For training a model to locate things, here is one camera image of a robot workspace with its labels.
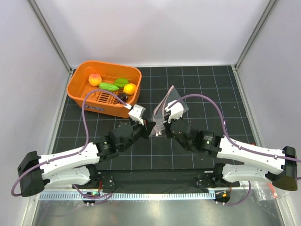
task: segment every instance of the black joint cap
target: black joint cap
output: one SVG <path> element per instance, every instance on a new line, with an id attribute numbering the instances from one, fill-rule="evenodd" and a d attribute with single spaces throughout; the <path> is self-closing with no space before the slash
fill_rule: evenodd
<path id="1" fill-rule="evenodd" d="M 37 152 L 29 152 L 18 167 L 18 175 L 21 176 L 25 171 L 38 163 L 39 157 Z M 22 197 L 32 196 L 44 190 L 44 181 L 40 167 L 37 167 L 21 179 L 20 188 Z"/>
<path id="2" fill-rule="evenodd" d="M 285 156 L 296 158 L 296 150 L 293 147 L 286 146 L 283 148 Z M 266 177 L 272 181 L 272 185 L 287 191 L 296 191 L 297 184 L 297 162 L 285 160 L 285 166 L 282 173 L 275 175 L 267 173 Z"/>

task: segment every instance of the orange basket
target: orange basket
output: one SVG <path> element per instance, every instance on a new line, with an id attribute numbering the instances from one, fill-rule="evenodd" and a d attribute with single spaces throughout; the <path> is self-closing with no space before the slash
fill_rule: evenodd
<path id="1" fill-rule="evenodd" d="M 97 61 L 87 61 L 82 63 L 67 86 L 67 94 L 70 98 L 82 107 L 85 96 L 98 87 L 92 87 L 88 78 L 90 74 L 99 74 L 103 82 L 113 83 L 116 79 L 127 79 L 130 83 L 137 85 L 137 90 L 133 95 L 128 96 L 127 104 L 135 105 L 140 95 L 141 72 L 134 67 L 116 65 Z M 118 95 L 123 90 L 113 92 Z M 124 107 L 116 98 L 104 92 L 95 92 L 86 100 L 85 110 L 128 118 L 128 109 Z"/>

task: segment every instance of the warning label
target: warning label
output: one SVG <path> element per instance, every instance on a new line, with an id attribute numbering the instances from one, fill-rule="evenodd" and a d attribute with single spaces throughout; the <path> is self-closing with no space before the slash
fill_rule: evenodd
<path id="1" fill-rule="evenodd" d="M 89 106 L 89 105 L 85 105 L 85 108 L 90 108 L 90 109 L 94 109 L 94 110 L 98 110 L 98 111 L 104 112 L 104 109 L 99 108 L 99 107 L 91 107 L 91 106 Z"/>

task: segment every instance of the white backdrop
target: white backdrop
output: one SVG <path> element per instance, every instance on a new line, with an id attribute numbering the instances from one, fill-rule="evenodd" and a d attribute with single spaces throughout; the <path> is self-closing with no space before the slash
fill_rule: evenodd
<path id="1" fill-rule="evenodd" d="M 26 1 L 1 2 L 0 34 L 0 225 L 19 226 L 28 198 L 10 194 L 17 167 L 47 151 L 68 73 Z"/>
<path id="2" fill-rule="evenodd" d="M 268 18 L 239 71 L 263 144 L 296 148 L 301 159 L 301 1 L 282 0 Z M 298 164 L 301 177 L 301 165 Z M 301 225 L 301 182 L 286 196 Z"/>
<path id="3" fill-rule="evenodd" d="M 268 0 L 36 0 L 67 60 L 236 63 Z"/>

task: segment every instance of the green vegetable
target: green vegetable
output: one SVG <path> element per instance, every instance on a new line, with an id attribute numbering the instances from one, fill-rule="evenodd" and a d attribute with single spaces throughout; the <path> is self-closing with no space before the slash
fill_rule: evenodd
<path id="1" fill-rule="evenodd" d="M 128 83 L 129 83 L 129 81 L 126 80 L 126 79 L 116 79 L 116 80 L 114 81 L 114 84 L 115 84 L 116 86 L 118 86 L 118 87 L 124 87 L 124 86 L 127 85 Z"/>
<path id="2" fill-rule="evenodd" d="M 108 82 L 101 82 L 99 84 L 99 88 L 100 89 L 105 89 L 105 90 L 108 90 L 108 91 L 117 91 L 119 89 L 118 86 L 114 85 L 114 84 L 111 84 L 111 83 L 108 83 Z"/>

